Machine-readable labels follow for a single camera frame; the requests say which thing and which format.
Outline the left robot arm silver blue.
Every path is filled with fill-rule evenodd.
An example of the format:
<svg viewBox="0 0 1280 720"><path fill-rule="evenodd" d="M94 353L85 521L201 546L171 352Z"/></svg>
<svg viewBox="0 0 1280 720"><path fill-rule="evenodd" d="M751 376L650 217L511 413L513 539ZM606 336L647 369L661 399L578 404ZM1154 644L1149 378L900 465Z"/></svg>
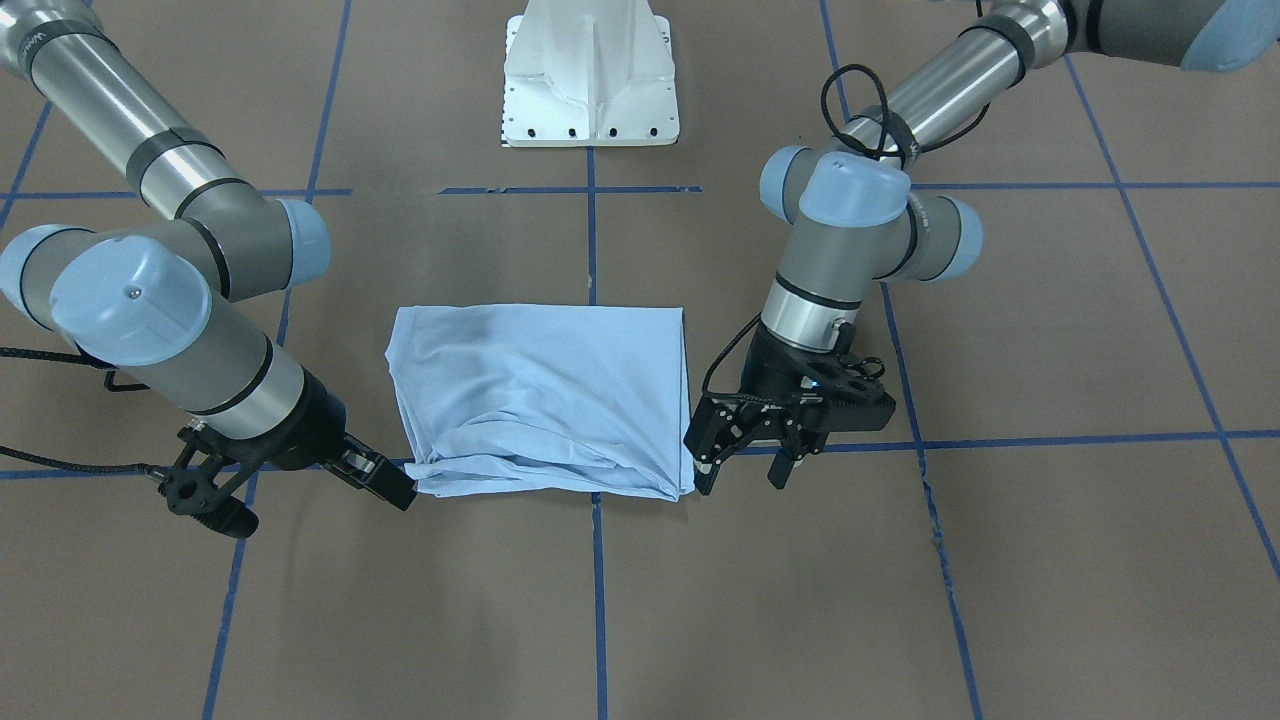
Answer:
<svg viewBox="0 0 1280 720"><path fill-rule="evenodd" d="M1275 1L993 1L897 88L872 76L870 106L824 114L823 145L780 149L762 170L762 204L791 233L762 313L742 328L740 387L701 387L684 438L694 488L709 495L731 456L774 441L768 478L781 489L833 433L888 424L884 365L852 352L858 313L874 283L951 279L978 259L975 210L915 193L909 172L1004 91L1070 53L1225 73L1276 42Z"/></svg>

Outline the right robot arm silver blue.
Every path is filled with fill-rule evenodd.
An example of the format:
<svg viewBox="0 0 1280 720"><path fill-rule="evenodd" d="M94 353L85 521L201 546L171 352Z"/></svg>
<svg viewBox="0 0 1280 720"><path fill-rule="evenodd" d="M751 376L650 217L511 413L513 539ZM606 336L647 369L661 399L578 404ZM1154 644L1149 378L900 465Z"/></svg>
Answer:
<svg viewBox="0 0 1280 720"><path fill-rule="evenodd" d="M40 328L192 416L151 474L166 506L215 527L248 515L260 468L314 465L392 506L415 483L346 429L324 384L237 307L319 278L316 209L264 197L124 58L83 1L5 1L3 69L29 82L161 220L95 232L40 225L3 251L3 292Z"/></svg>

